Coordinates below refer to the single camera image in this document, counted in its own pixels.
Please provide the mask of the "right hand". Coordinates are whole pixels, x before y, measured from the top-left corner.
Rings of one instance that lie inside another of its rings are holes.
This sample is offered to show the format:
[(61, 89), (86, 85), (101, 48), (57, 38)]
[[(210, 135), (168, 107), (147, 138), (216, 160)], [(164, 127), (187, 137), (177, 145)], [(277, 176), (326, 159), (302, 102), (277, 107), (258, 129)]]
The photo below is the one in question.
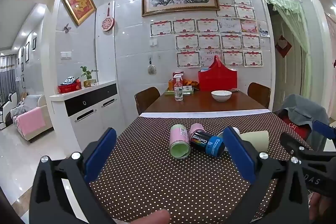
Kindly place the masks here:
[(319, 193), (312, 193), (309, 201), (309, 219), (314, 221), (322, 216), (331, 203), (331, 198), (322, 196)]

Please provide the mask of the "left hand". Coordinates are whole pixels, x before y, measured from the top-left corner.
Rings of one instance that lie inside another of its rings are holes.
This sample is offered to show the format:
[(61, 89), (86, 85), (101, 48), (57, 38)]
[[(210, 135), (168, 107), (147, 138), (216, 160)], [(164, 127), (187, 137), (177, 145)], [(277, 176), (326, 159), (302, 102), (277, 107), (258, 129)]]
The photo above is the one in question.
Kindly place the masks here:
[(148, 216), (136, 219), (130, 224), (169, 224), (170, 214), (167, 210), (158, 210)]

